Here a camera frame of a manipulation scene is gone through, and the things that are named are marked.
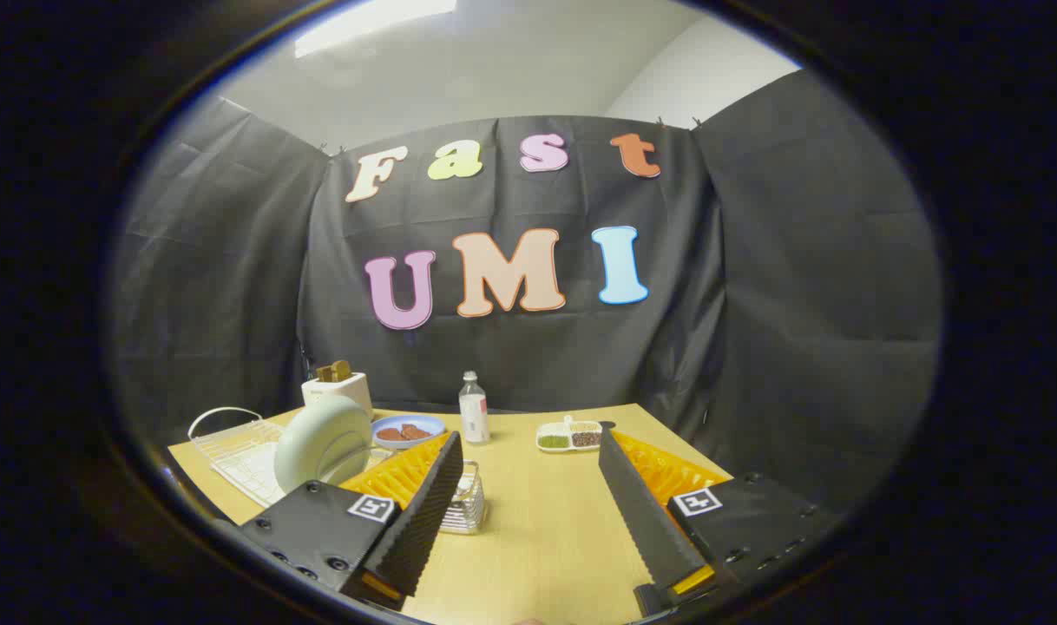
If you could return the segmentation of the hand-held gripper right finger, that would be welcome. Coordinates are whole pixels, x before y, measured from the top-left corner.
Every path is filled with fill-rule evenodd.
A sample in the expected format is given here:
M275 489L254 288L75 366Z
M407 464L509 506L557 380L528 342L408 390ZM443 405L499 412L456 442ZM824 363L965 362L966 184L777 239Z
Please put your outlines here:
M802 560L837 514L758 472L713 471L617 430L604 430L597 465L650 582L643 617L696 602L728 602Z

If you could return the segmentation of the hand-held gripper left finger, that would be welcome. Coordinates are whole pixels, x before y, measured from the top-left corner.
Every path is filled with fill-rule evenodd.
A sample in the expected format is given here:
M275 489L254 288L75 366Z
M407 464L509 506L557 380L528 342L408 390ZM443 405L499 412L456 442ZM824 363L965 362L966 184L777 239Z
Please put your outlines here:
M327 592L398 610L418 592L463 470L461 436L445 431L342 485L305 480L238 532Z

